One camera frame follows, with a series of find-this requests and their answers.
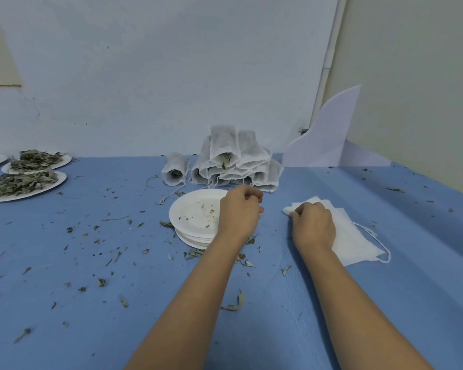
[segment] stack of paper plates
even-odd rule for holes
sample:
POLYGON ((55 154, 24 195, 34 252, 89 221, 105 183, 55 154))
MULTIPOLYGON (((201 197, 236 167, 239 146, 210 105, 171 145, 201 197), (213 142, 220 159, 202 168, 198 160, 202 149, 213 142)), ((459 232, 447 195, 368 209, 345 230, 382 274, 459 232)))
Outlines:
POLYGON ((177 199, 170 208, 170 222, 178 237, 191 247, 206 249, 218 230, 220 200, 228 191, 200 189, 177 199))

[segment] hand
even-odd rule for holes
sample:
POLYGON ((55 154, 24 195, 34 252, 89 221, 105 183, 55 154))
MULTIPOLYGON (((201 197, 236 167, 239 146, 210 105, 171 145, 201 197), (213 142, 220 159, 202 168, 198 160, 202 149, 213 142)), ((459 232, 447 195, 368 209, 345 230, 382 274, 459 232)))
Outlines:
POLYGON ((220 201, 220 220, 216 237, 232 240, 239 251, 257 227, 263 193, 251 186, 238 186, 220 201))
POLYGON ((331 211, 317 202, 304 202, 290 214, 293 220, 293 241, 302 257, 318 257, 333 248, 336 228, 331 211))

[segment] drawstring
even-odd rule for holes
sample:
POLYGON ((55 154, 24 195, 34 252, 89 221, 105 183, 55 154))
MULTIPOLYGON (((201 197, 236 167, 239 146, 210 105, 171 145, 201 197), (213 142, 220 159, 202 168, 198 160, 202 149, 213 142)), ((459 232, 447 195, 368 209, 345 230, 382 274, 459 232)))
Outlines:
POLYGON ((177 192, 179 189, 182 189, 185 187, 185 185, 187 184, 187 173, 190 171, 191 169, 187 169, 187 171, 185 172, 184 176, 184 181, 182 182, 184 185, 181 186, 181 187, 178 187, 177 189, 175 189, 172 193, 170 193, 168 196, 165 196, 164 198, 161 199, 161 201, 159 203, 155 203, 156 205, 163 205, 166 201, 166 199, 168 197, 170 197, 171 195, 173 195, 175 192, 177 192))
POLYGON ((367 232, 370 236, 372 236, 374 239, 376 239, 376 241, 377 241, 379 244, 381 244, 381 247, 383 247, 383 248, 386 250, 386 252, 388 253, 388 259, 387 259, 387 261, 381 260, 379 257, 377 257, 377 259, 378 259, 379 261, 381 261, 382 263, 389 263, 389 261, 391 261, 391 252, 390 252, 389 249, 386 248, 386 246, 385 246, 383 243, 381 243, 381 241, 377 238, 377 234, 376 234, 374 231, 372 231, 370 228, 367 228, 367 227, 365 227, 365 226, 362 226, 361 224, 358 224, 358 223, 353 222, 353 221, 352 221, 352 223, 353 223, 354 225, 356 225, 356 226, 362 227, 362 228, 365 230, 365 232, 367 232))

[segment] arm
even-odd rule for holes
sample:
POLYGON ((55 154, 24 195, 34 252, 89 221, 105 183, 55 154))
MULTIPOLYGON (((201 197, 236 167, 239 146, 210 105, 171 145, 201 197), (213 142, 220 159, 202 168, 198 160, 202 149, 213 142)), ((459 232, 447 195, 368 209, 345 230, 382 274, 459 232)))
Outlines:
POLYGON ((432 369, 332 251, 331 212, 320 203, 304 203, 292 219, 293 239, 314 281, 341 368, 432 369))
POLYGON ((240 186, 221 200, 216 237, 125 370, 202 369, 231 268, 264 211, 262 196, 240 186))

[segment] blue surface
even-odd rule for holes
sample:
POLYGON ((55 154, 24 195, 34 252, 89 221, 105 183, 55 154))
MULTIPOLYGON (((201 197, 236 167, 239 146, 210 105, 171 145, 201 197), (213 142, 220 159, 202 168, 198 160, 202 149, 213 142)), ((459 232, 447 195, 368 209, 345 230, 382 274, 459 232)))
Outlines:
MULTIPOLYGON (((0 369, 123 368, 197 262, 185 261, 188 246, 159 225, 176 197, 155 205, 173 188, 161 179, 148 188, 146 179, 163 164, 163 157, 83 158, 61 169, 68 180, 55 190, 0 204, 0 369), (118 251, 117 263, 105 266, 118 251), (97 277, 108 285, 97 287, 97 277), (26 327, 32 333, 13 344, 26 327)), ((349 272, 433 366, 463 369, 463 194, 399 165, 285 169, 278 191, 265 195, 255 244, 243 250, 256 268, 235 265, 225 293, 224 303, 233 303, 241 289, 245 304, 220 311, 205 368, 338 368, 281 212, 315 195, 374 226, 391 263, 362 262, 349 272)))

